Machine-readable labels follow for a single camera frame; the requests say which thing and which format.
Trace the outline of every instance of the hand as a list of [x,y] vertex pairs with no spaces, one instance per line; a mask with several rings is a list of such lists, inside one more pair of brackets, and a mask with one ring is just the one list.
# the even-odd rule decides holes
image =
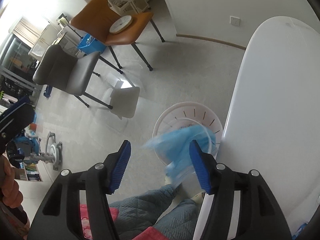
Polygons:
[[4,158],[4,173],[6,175],[1,188],[4,195],[2,201],[10,208],[17,208],[23,201],[22,193],[19,191],[18,183],[14,180],[15,173],[8,159],[2,155],[0,158]]

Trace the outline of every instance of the person's leg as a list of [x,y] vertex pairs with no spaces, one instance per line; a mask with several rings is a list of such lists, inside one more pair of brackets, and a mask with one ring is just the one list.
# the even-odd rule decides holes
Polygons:
[[170,206],[176,191],[171,185],[166,185],[110,204],[109,207],[119,210],[114,224],[120,239],[133,239],[148,227],[153,226]]
[[195,201],[186,199],[153,227],[170,240],[192,240],[198,212]]

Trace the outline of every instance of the chair leg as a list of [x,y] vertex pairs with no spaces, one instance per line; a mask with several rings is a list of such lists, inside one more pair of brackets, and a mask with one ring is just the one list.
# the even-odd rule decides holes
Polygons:
[[97,75],[98,77],[101,76],[99,73],[94,72],[94,71],[92,72],[92,74],[95,74],[95,75]]
[[165,42],[164,38],[161,36],[161,33],[160,33],[157,25],[156,25],[155,22],[153,21],[153,19],[151,19],[150,22],[151,22],[152,26],[154,27],[154,29],[156,30],[156,32],[158,33],[161,41],[162,41],[162,42]]
[[89,94],[86,93],[86,92],[84,92],[83,95],[84,95],[85,97],[88,97],[88,98],[92,99],[93,101],[96,101],[96,102],[99,103],[99,104],[102,104],[102,105],[108,107],[109,109],[112,109],[112,108],[113,108],[113,106],[107,105],[105,102],[102,102],[101,100],[95,98],[95,97],[92,96],[92,95],[89,95]]
[[148,63],[148,61],[146,60],[146,58],[144,57],[144,55],[141,53],[141,51],[138,49],[137,45],[135,43],[132,43],[131,46],[134,48],[134,50],[138,53],[138,55],[140,56],[140,58],[142,58],[142,60],[144,61],[144,63],[147,64],[148,68],[150,71],[153,71],[153,68],[150,66],[150,64]]
[[75,97],[78,98],[82,103],[84,103],[86,107],[89,107],[89,104],[84,102],[80,96],[75,96]]
[[110,51],[111,51],[111,54],[113,55],[115,61],[117,62],[118,67],[119,67],[120,69],[122,69],[122,67],[121,67],[121,65],[120,65],[120,63],[119,63],[119,61],[118,61],[118,59],[117,59],[117,56],[116,56],[115,52],[113,51],[113,48],[112,48],[111,46],[108,46],[108,47],[109,47],[109,49],[110,49]]
[[109,61],[107,61],[105,58],[99,56],[99,59],[102,60],[104,63],[106,63],[107,65],[109,65],[110,67],[114,68],[116,71],[118,71],[120,74],[123,74],[123,71],[118,69],[115,65],[113,65],[112,63],[110,63]]

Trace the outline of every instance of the chair backrest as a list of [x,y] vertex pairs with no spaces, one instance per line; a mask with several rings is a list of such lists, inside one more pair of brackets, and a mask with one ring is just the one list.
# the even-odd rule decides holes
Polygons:
[[51,45],[44,53],[33,81],[66,91],[68,80],[78,59],[64,52],[60,45]]
[[120,15],[109,8],[108,0],[91,0],[70,23],[104,43],[111,25],[120,18]]

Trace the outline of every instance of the wall socket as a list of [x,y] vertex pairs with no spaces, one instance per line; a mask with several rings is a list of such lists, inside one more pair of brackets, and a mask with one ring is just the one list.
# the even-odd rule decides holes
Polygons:
[[230,24],[239,27],[240,26],[240,18],[230,16]]

